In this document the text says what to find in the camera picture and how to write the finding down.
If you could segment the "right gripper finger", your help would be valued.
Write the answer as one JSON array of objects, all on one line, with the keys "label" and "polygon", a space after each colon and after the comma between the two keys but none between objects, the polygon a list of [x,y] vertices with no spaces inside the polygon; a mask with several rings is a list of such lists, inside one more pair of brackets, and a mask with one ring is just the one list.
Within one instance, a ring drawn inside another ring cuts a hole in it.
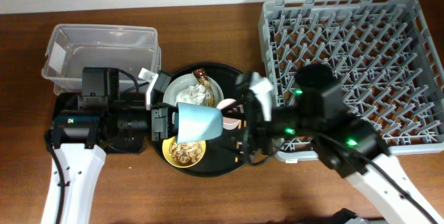
[{"label": "right gripper finger", "polygon": [[224,117],[245,117],[244,102],[232,98],[221,101],[221,112]]},{"label": "right gripper finger", "polygon": [[209,139],[207,143],[214,145],[235,145],[237,142],[242,143],[244,141],[244,133],[244,129],[223,130],[220,136]]}]

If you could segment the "pink cup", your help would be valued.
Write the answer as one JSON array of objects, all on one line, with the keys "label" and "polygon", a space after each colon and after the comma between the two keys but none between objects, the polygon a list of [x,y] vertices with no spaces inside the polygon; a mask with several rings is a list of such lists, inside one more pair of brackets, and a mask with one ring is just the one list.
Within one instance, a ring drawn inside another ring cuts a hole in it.
[{"label": "pink cup", "polygon": [[[224,99],[220,103],[218,103],[216,108],[219,109],[219,110],[222,110],[223,108],[229,106],[230,104],[234,103],[235,101],[236,100],[233,99],[233,98]],[[243,109],[242,105],[238,105],[235,108],[233,108],[232,111],[235,112],[235,113],[243,113],[244,109]],[[225,130],[238,129],[240,124],[241,124],[241,120],[240,119],[233,119],[233,118],[227,118],[227,117],[223,118],[223,128]]]}]

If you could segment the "blue cup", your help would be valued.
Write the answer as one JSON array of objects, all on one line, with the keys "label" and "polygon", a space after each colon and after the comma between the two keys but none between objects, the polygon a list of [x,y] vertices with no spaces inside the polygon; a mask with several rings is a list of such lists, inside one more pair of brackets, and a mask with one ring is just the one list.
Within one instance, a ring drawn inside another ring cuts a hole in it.
[{"label": "blue cup", "polygon": [[223,115],[215,107],[178,104],[178,144],[206,141],[221,136]]}]

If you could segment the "food scraps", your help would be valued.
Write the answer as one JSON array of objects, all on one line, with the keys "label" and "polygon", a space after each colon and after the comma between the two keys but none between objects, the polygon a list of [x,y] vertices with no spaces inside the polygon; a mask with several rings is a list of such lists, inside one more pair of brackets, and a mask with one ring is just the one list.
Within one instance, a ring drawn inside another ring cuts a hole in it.
[{"label": "food scraps", "polygon": [[197,163],[203,156],[204,142],[189,142],[177,144],[173,141],[169,146],[169,153],[173,161],[181,166],[189,166]]}]

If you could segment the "yellow bowl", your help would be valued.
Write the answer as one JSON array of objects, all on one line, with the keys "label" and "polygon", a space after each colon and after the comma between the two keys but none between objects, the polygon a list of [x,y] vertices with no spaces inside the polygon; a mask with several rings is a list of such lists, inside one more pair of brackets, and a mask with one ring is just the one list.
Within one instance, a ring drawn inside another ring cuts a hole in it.
[{"label": "yellow bowl", "polygon": [[172,165],[174,167],[177,167],[177,168],[185,169],[185,168],[189,168],[189,167],[192,167],[192,166],[196,165],[197,163],[199,163],[202,160],[202,158],[203,158],[203,156],[205,154],[205,151],[206,151],[206,141],[202,141],[202,142],[204,142],[204,148],[203,148],[204,153],[203,153],[203,156],[197,161],[197,163],[195,163],[193,165],[189,165],[189,166],[181,166],[181,165],[176,164],[173,161],[173,159],[172,159],[172,157],[171,157],[171,155],[169,153],[169,146],[170,146],[170,144],[173,141],[175,141],[178,144],[178,142],[176,141],[175,137],[172,137],[170,139],[165,139],[163,141],[163,143],[162,143],[162,153],[164,155],[164,158],[167,160],[168,163],[170,163],[170,165]]}]

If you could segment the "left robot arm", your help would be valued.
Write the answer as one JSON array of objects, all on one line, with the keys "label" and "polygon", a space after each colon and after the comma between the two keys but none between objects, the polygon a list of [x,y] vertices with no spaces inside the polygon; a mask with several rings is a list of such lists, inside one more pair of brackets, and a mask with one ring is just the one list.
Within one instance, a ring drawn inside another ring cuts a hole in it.
[{"label": "left robot arm", "polygon": [[148,85],[139,91],[137,77],[129,75],[134,93],[119,89],[123,70],[85,67],[79,94],[58,98],[51,127],[44,136],[51,155],[51,179],[42,223],[88,223],[94,190],[108,153],[139,154],[147,140],[172,137],[174,106],[159,98],[171,74],[142,69],[138,78]]}]

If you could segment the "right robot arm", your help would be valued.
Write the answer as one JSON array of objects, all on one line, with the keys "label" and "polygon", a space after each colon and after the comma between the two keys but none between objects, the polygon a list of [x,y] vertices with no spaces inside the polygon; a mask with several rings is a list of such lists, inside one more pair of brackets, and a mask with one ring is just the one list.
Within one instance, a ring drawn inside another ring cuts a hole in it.
[{"label": "right robot arm", "polygon": [[221,109],[227,118],[246,121],[229,135],[236,152],[254,166],[253,152],[272,156],[272,141],[311,137],[318,159],[364,195],[388,223],[442,223],[443,217],[413,185],[399,159],[367,121],[349,111],[340,82],[325,64],[310,64],[294,76],[296,105],[272,107],[270,82],[256,73],[237,77],[241,98]]}]

